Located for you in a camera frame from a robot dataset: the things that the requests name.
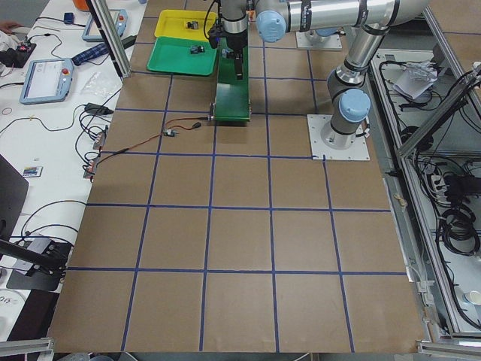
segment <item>metal mounting plate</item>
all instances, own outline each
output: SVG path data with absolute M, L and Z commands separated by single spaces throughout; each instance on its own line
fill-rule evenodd
M 351 147 L 346 150 L 336 150 L 329 147 L 321 139 L 322 127 L 331 120 L 331 115 L 326 114 L 308 114 L 307 124 L 309 126 L 310 149 L 313 159 L 323 160 L 358 160 L 368 161 L 369 151 L 364 137 L 356 138 Z M 362 127 L 359 126 L 358 134 L 363 133 Z
M 324 41 L 311 44 L 309 39 L 306 38 L 304 32 L 296 32 L 295 38 L 298 42 L 298 49 L 310 49 L 310 50 L 330 50 L 330 51 L 341 51 L 343 46 L 340 42 L 339 35 L 331 35 L 327 37 Z

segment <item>green tray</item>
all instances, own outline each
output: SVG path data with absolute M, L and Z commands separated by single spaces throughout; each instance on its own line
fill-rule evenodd
M 204 53 L 191 54 L 192 45 L 204 47 Z M 196 41 L 161 36 L 150 54 L 147 69 L 162 73 L 208 76 L 213 72 L 217 50 L 208 41 Z

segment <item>red wire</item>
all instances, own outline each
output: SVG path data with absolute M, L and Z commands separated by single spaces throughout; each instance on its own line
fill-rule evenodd
M 170 129 L 173 129 L 173 128 L 181 128 L 181 129 L 184 129 L 184 130 L 193 130 L 194 128 L 186 128 L 185 126 L 171 126 Z

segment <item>tray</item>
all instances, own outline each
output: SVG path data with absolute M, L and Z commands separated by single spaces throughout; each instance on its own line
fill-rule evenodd
M 160 13 L 159 21 L 155 31 L 155 36 L 166 36 L 169 38 L 182 38 L 198 41 L 207 41 L 204 36 L 204 20 L 206 11 L 188 10 L 163 10 Z M 198 29 L 187 28 L 187 23 L 198 22 Z M 209 13 L 205 31 L 208 32 L 216 20 L 214 12 Z
M 192 45 L 203 46 L 205 52 L 191 54 Z M 163 73 L 208 76 L 213 72 L 217 50 L 212 49 L 207 41 L 188 39 L 157 38 L 150 54 L 147 69 Z

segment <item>small electronic component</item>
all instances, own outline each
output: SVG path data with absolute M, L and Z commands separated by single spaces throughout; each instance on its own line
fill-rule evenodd
M 198 21 L 196 21 L 196 20 L 188 21 L 187 22 L 187 28 L 192 29 L 192 30 L 198 30 Z
M 94 115 L 109 115 L 113 114 L 113 111 L 104 105 L 98 105 L 95 103 L 87 103 L 85 106 L 85 112 Z
M 100 156 L 97 156 L 96 158 L 89 161 L 89 164 L 83 169 L 84 178 L 91 178 L 93 175 L 95 175 L 95 172 L 97 171 L 97 164 L 99 161 Z
M 191 54 L 205 53 L 205 48 L 202 45 L 192 45 L 190 47 Z
M 177 132 L 175 130 L 172 130 L 172 129 L 166 129 L 162 132 L 162 134 L 166 137 L 175 137 Z
M 93 149 L 99 150 L 103 148 L 105 141 L 107 140 L 107 132 L 108 126 L 105 126 L 104 131 L 97 134 L 95 141 L 93 142 Z
M 67 25 L 71 25 L 74 23 L 75 15 L 74 13 L 64 13 L 63 14 L 63 23 Z
M 44 167 L 25 167 L 22 176 L 24 178 L 40 177 Z

